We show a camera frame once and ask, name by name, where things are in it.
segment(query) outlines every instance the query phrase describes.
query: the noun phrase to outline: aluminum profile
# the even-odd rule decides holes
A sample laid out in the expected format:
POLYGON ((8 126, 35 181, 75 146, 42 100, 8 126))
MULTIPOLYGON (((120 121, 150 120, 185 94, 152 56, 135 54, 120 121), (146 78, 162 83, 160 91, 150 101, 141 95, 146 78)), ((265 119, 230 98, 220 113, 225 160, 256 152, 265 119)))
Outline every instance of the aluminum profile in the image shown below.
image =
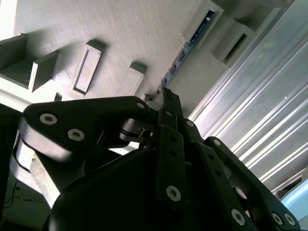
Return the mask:
POLYGON ((272 192, 308 165, 307 9, 305 0, 275 9, 189 117, 203 138, 220 138, 272 192))

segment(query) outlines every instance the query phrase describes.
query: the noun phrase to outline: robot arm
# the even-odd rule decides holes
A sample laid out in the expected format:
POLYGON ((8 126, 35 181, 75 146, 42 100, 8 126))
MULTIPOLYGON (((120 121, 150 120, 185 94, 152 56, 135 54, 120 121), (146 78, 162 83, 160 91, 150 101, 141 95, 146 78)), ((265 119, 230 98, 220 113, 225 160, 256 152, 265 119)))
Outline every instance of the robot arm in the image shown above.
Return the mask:
POLYGON ((49 203, 47 230, 300 230, 222 141, 202 139, 177 95, 161 95, 158 110, 136 97, 25 109, 12 163, 49 203), (109 150, 131 141, 139 149, 125 156, 109 150))

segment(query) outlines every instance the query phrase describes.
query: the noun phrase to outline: metal bolt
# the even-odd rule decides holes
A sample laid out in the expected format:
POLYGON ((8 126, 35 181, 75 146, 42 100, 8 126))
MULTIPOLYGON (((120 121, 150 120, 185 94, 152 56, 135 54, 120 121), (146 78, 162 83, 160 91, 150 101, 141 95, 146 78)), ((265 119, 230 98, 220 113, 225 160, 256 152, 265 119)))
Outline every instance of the metal bolt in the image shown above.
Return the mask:
POLYGON ((193 127, 193 122, 192 122, 192 121, 187 120, 187 124, 188 124, 190 127, 193 127))
POLYGON ((296 225, 296 223, 295 223, 295 221, 293 220, 293 218, 289 215, 289 214, 284 214, 284 217, 287 219, 287 221, 291 224, 291 225, 293 225, 293 226, 295 226, 296 225))
POLYGON ((70 129, 67 136, 73 141, 83 141, 85 139, 85 134, 76 128, 70 129))
POLYGON ((272 213, 271 215, 273 216, 273 218, 277 222, 277 224, 283 225, 281 218, 276 213, 272 213))
POLYGON ((172 114, 171 114, 169 111, 166 111, 166 114, 167 114, 168 116, 172 116, 172 114))
POLYGON ((142 103, 137 103, 137 106, 140 108, 145 108, 145 106, 142 103))
POLYGON ((181 193, 177 187, 169 185, 166 189, 167 196, 174 202, 178 202, 181 199, 181 193))
POLYGON ((39 119, 43 124, 47 124, 47 125, 53 125, 58 122, 57 117, 55 117, 52 114, 48 114, 48 113, 42 114, 39 117, 39 119))
POLYGON ((220 146, 220 142, 218 140, 213 140, 214 144, 216 144, 217 146, 220 146))
POLYGON ((239 210, 234 208, 233 210, 231 210, 231 215, 233 219, 236 221, 236 223, 238 223, 240 226, 245 225, 245 218, 239 210))

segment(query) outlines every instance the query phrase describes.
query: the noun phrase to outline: rectangular recess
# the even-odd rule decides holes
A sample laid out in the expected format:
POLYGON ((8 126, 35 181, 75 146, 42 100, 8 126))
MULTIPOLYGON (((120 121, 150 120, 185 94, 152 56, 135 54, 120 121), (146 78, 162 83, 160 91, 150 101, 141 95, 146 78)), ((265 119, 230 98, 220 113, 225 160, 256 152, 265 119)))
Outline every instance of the rectangular recess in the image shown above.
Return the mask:
POLYGON ((74 73, 70 91, 85 96, 95 75, 104 47, 104 44, 93 40, 85 44, 74 73))
POLYGON ((117 96, 135 95, 146 72, 146 66, 132 62, 116 93, 117 96))

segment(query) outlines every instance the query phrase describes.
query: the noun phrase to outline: wire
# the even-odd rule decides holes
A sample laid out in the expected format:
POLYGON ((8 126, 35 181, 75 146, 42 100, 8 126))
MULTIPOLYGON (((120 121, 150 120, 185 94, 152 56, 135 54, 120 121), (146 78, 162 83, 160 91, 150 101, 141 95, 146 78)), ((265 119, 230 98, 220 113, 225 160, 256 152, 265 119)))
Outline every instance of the wire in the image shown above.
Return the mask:
POLYGON ((5 208, 10 208, 10 207, 13 206, 13 203, 14 203, 14 194, 15 194, 15 187, 16 187, 17 182, 18 182, 18 181, 16 181, 15 184, 14 184, 13 192, 12 192, 12 195, 11 195, 11 197, 10 197, 10 198, 12 198, 11 204, 10 204, 9 206, 3 207, 3 209, 5 209, 5 208))

